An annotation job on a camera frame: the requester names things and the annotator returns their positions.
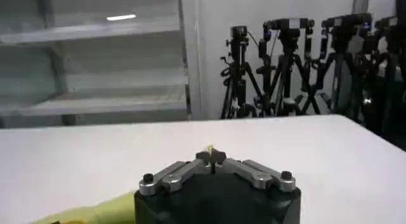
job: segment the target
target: camera tripod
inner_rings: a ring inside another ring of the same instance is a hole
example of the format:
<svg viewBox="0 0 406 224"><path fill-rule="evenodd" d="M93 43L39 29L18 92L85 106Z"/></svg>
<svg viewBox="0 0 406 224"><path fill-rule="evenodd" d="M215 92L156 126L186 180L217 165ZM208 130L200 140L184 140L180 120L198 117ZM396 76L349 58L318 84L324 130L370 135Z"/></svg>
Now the camera tripod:
<svg viewBox="0 0 406 224"><path fill-rule="evenodd" d="M261 90L252 73L251 66L246 62L246 50L248 46L247 27L236 26L231 28L232 40L226 41L227 46L231 46L229 54L233 62L228 63L225 57L221 57L228 68L221 72L221 76L225 77L223 84L226 86L226 94L223 101L221 111L221 119L231 119L234 117L244 118L251 116L257 117L257 110L254 106L246 103L246 80L244 79L247 73L258 99L263 103Z"/></svg>
<svg viewBox="0 0 406 224"><path fill-rule="evenodd" d="M287 108L283 108L282 110L282 102L288 101L287 99L291 97L291 72L292 66L294 64L296 64L297 68L299 69L299 73L302 78L305 90L310 90L309 77L306 74L300 56L294 53L298 48L299 36L300 36L299 29L280 30L278 38L282 43L284 54L279 56L278 67L275 71L275 75L272 79L272 83L269 88L269 94L271 99L272 94L277 86L278 79L280 79L275 102L276 116L286 115L288 112L295 112L295 114L300 113L300 109L296 102L286 103ZM310 101L313 104L315 111L318 112L319 114L320 110L314 97L310 98Z"/></svg>
<svg viewBox="0 0 406 224"><path fill-rule="evenodd" d="M353 56L351 53L347 52L348 45L350 40L357 33L357 27L365 25L368 27L372 21L372 17L369 13L365 14L354 14L346 16L338 16L334 18L329 18L322 22L324 38L322 39L322 48L320 53L320 59L325 59L327 54L327 42L328 34L332 35L332 44L334 52L330 53L327 57L326 63L318 62L317 69L317 81L310 91L309 98L304 103L302 114L305 114L310 106L311 99L314 98L318 90L323 89L324 87L324 78L333 62L334 66L334 81L333 81L333 90L332 98L324 95L323 99L325 100L330 113L335 114L346 114L350 108L351 102L348 102L345 108L339 107L339 96L342 83L342 74L343 74L343 63L345 62L350 70L351 77L353 78L353 83L355 82L355 66L353 63Z"/></svg>
<svg viewBox="0 0 406 224"><path fill-rule="evenodd" d="M387 63L384 75L384 96L383 104L378 114L378 129L376 133L385 134L388 132L390 116L395 92L396 68L400 67L403 83L406 82L406 34L405 27L398 22L396 17L384 18L376 23L376 28L383 31L388 43L387 53L382 53L376 62L375 70L379 70L380 64Z"/></svg>

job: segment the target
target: tripod leg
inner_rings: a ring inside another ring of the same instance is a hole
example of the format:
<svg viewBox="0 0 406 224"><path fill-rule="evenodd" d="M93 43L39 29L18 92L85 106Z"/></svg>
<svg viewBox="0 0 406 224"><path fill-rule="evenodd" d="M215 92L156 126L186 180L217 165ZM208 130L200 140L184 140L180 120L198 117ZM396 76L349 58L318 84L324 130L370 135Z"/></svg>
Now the tripod leg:
<svg viewBox="0 0 406 224"><path fill-rule="evenodd" d="M226 94L224 96L223 108L221 109L220 119L225 119L226 118L227 102L228 102L228 98L229 98L229 95L230 95L230 84L231 84L231 81L229 81L228 84L227 84L227 89L226 89Z"/></svg>
<svg viewBox="0 0 406 224"><path fill-rule="evenodd" d="M302 61L300 59L300 56L299 55L293 55L293 58L294 58L294 62L296 64L296 66L299 69L300 76L302 77L302 85L305 86L304 87L305 90L308 90L308 92L310 92L311 88L310 88L310 84L309 84L309 77L307 76L305 68L302 65ZM319 107L317 105L315 97L309 95L308 98L310 99L311 104L313 105L313 108L314 108L316 114L320 114L320 109L319 109Z"/></svg>
<svg viewBox="0 0 406 224"><path fill-rule="evenodd" d="M344 55L336 54L336 64L334 66L334 80L332 82L332 103L331 103L331 112L338 114L338 101L339 94L341 90L341 81L343 78L343 62Z"/></svg>
<svg viewBox="0 0 406 224"><path fill-rule="evenodd" d="M332 62L335 60L336 54L335 53L330 53L329 57L326 60L326 63L323 65L322 63L318 66L317 69L317 80L316 80L316 85L311 89L309 93L309 97L307 101L304 103L304 106L302 108L301 114L304 115L307 112L307 109L310 106L311 103L311 97L315 97L317 90L323 88L323 82L324 82L324 77L327 74L327 71L329 70Z"/></svg>
<svg viewBox="0 0 406 224"><path fill-rule="evenodd" d="M349 116L352 120L355 122L358 122L358 116L360 113L361 109L361 102L362 102L362 90L363 90L363 71L362 68L358 68L359 70L356 70L354 63L353 63L353 57L352 54L347 53L344 56L344 60L347 63L348 68L350 69L351 72L351 78L352 78L352 85L351 85L351 97L348 100L348 106L347 110L352 109L352 113Z"/></svg>
<svg viewBox="0 0 406 224"><path fill-rule="evenodd" d="M258 95L260 100L263 102L262 93L261 93L261 90L259 89L258 83L255 80L254 74L252 73L251 66L249 65L249 63L246 63L244 67L246 68L246 71L247 71L248 76L249 76L249 78L250 78L250 80L252 82L252 85L254 86L256 94Z"/></svg>
<svg viewBox="0 0 406 224"><path fill-rule="evenodd" d="M395 85L395 74L396 74L396 66L399 63L399 57L397 54L390 53L388 57L388 66L385 71L385 93L386 99L384 103L384 110L383 110L383 118L382 118L382 125L381 125L381 132L385 133L388 130L388 125L390 121L390 112L392 109L392 101L393 101L393 88Z"/></svg>
<svg viewBox="0 0 406 224"><path fill-rule="evenodd" d="M284 90L285 82L286 82L286 72L287 69L289 69L289 64L290 60L288 56L282 55L280 56L280 63L278 66L278 69L281 72L280 75L280 81L279 81L279 87L278 87L278 93L277 93L277 99L276 99L276 105L275 105L275 115L279 116L280 110L282 108L282 102L283 102L283 97L282 97L282 92Z"/></svg>
<svg viewBox="0 0 406 224"><path fill-rule="evenodd" d="M279 77L280 77L280 75L282 73L282 70L280 69L281 68L281 63L282 63L282 61L279 61L277 70L275 72L275 75L273 75L271 87L269 89L269 94L268 94L269 95L269 100L272 99L273 92L275 91L275 88L277 87L278 79L279 79Z"/></svg>

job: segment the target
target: yellow-green cloth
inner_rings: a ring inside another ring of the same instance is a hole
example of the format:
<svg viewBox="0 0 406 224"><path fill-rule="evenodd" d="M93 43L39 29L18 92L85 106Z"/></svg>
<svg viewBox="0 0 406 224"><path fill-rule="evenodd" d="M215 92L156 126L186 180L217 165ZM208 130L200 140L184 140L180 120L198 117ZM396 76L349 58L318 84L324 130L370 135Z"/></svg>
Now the yellow-green cloth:
<svg viewBox="0 0 406 224"><path fill-rule="evenodd" d="M48 216L35 224L134 224L134 193L122 195L94 207L71 209Z"/></svg>

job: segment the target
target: metal shelf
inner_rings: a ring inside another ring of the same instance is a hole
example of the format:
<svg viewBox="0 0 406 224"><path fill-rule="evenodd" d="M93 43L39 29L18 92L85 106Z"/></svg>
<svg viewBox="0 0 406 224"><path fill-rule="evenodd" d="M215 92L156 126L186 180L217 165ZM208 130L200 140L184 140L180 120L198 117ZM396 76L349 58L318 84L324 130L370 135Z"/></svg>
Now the metal shelf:
<svg viewBox="0 0 406 224"><path fill-rule="evenodd" d="M132 20L131 23L106 23L99 25L55 27L33 32L3 34L0 35L0 46L48 43L97 37L129 36L179 30L179 18L176 15L160 18L136 19Z"/></svg>
<svg viewBox="0 0 406 224"><path fill-rule="evenodd" d="M184 86L65 93L18 113L25 116L187 109Z"/></svg>

